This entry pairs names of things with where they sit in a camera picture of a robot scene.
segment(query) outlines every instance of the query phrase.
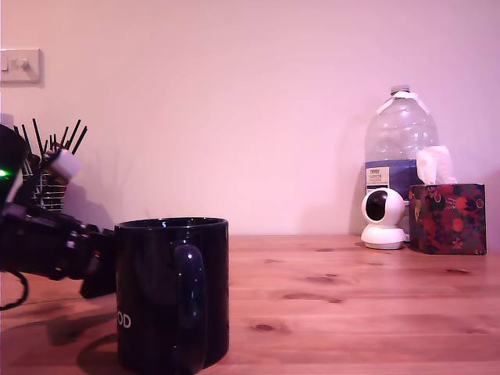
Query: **wood grain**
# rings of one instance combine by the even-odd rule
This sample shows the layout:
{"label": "wood grain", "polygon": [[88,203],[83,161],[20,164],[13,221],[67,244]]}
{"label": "wood grain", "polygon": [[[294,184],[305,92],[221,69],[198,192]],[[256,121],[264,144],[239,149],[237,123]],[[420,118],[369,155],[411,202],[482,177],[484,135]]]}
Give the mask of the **wood grain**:
{"label": "wood grain", "polygon": [[[215,374],[500,373],[500,255],[374,251],[353,236],[232,237],[230,351]],[[114,296],[29,277],[2,375],[127,374]],[[19,286],[2,278],[2,301]]]}

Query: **light switch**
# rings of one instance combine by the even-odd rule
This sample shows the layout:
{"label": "light switch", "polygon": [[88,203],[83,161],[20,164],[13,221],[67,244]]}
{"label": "light switch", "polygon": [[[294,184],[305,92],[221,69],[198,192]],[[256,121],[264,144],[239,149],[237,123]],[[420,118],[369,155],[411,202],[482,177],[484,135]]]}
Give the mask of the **light switch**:
{"label": "light switch", "polygon": [[39,49],[2,49],[0,50],[2,83],[30,83],[40,81]]}

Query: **plastic water bottle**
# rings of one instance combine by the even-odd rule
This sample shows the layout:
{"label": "plastic water bottle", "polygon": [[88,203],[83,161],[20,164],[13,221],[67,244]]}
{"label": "plastic water bottle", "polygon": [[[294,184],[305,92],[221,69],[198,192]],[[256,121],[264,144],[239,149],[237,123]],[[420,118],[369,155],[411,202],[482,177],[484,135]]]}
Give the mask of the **plastic water bottle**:
{"label": "plastic water bottle", "polygon": [[396,190],[405,200],[400,223],[409,241],[409,187],[422,184],[416,173],[416,153],[438,145],[438,129],[426,106],[409,85],[391,87],[388,99],[372,118],[365,141],[366,193]]}

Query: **black mug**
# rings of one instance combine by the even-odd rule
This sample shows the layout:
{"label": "black mug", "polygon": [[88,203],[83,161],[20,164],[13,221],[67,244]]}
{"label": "black mug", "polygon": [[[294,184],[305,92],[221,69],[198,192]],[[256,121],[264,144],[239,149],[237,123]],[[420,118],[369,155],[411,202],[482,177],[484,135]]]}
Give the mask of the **black mug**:
{"label": "black mug", "polygon": [[115,226],[118,358],[136,373],[198,373],[229,349],[228,222]]}

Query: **tissue box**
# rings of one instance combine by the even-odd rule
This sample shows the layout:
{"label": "tissue box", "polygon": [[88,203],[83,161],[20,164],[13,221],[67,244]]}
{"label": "tissue box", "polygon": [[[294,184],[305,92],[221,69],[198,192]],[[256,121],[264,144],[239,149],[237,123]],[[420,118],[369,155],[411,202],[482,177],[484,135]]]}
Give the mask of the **tissue box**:
{"label": "tissue box", "polygon": [[426,254],[486,254],[484,185],[413,185],[410,247]]}

